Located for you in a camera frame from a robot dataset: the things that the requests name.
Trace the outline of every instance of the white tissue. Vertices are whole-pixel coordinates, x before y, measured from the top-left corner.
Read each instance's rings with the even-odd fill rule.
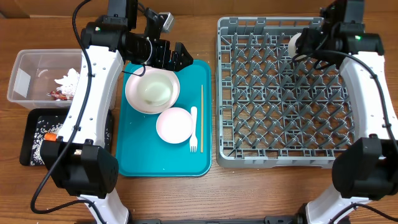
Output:
[[[75,69],[69,69],[68,76],[63,76],[63,78],[59,80],[54,80],[56,83],[61,85],[57,87],[57,91],[61,91],[62,94],[67,96],[75,96],[77,83],[79,82],[80,74],[76,72]]]

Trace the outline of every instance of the teal tray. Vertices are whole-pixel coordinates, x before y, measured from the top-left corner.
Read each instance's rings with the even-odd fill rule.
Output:
[[[140,65],[129,63],[127,72],[134,72]],[[159,114],[143,114],[127,102],[124,87],[130,75],[124,74],[123,94],[119,119],[116,159],[119,173],[126,177],[197,177],[205,175],[211,166],[211,70],[202,60],[175,73],[180,81],[180,95],[173,107],[190,112],[198,108],[198,150],[190,152],[189,140],[169,144],[156,133]],[[200,152],[201,86],[203,85],[204,127],[203,153]]]

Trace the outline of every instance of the clear plastic container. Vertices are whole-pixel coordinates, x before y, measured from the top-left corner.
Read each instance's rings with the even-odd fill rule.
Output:
[[[47,94],[59,87],[55,79],[67,75],[71,68],[80,73],[80,67],[81,49],[21,50],[12,69],[7,99],[30,110],[70,106],[71,100],[55,101]],[[116,88],[110,109],[114,108],[115,99]]]

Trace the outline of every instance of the white plate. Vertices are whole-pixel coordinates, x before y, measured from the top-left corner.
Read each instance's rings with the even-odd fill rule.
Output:
[[[171,144],[184,142],[193,132],[192,116],[182,108],[167,109],[157,118],[156,131],[165,142]]]
[[[143,67],[137,69],[134,73],[135,74],[141,74],[143,71]],[[145,114],[157,114],[161,113],[167,109],[169,109],[171,106],[174,105],[176,102],[178,95],[180,94],[180,82],[178,81],[177,76],[174,74],[174,72],[164,70],[164,69],[158,69],[158,68],[152,68],[152,67],[145,67],[146,71],[144,76],[138,77],[136,75],[130,75],[129,79],[127,80],[126,87],[125,87],[125,94],[126,94],[126,99],[127,102],[137,111]],[[153,106],[149,105],[146,103],[144,100],[139,97],[139,94],[137,92],[138,85],[142,78],[147,77],[149,75],[158,75],[162,74],[166,76],[172,83],[173,89],[171,92],[171,97],[170,99],[160,105],[160,106]]]

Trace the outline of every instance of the wooden chopstick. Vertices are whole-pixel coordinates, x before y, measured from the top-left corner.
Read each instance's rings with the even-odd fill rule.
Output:
[[[200,153],[203,153],[203,85],[201,86],[201,130],[200,130]]]

